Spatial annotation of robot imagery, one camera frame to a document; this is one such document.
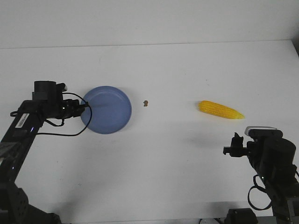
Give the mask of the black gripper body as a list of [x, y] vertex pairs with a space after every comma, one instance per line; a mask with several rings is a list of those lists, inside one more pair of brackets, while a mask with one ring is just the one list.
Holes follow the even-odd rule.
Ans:
[[67, 99], [62, 101], [61, 118], [68, 119], [71, 117], [79, 117], [81, 115], [81, 107], [79, 100]]
[[231, 157], [249, 156], [251, 151], [243, 146], [243, 141], [243, 137], [233, 137], [230, 146], [223, 148], [223, 154], [229, 154]]

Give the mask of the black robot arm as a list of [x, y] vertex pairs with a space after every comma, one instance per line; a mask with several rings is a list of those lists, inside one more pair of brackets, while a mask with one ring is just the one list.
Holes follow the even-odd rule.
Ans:
[[83, 98], [64, 99], [67, 92], [64, 83], [35, 81], [31, 100], [22, 102], [18, 110], [11, 112], [14, 118], [0, 142], [0, 222], [2, 224], [59, 224], [55, 213], [46, 213], [28, 201], [23, 189], [15, 180], [25, 161], [39, 129], [50, 119], [79, 117], [89, 103]]
[[256, 172], [251, 188], [266, 193], [270, 199], [265, 209], [272, 209], [278, 224], [297, 224], [299, 174], [293, 164], [296, 146], [283, 138], [282, 131], [272, 127], [249, 126], [245, 134], [252, 141], [244, 146], [243, 137], [235, 133], [223, 153], [231, 157], [247, 156]]

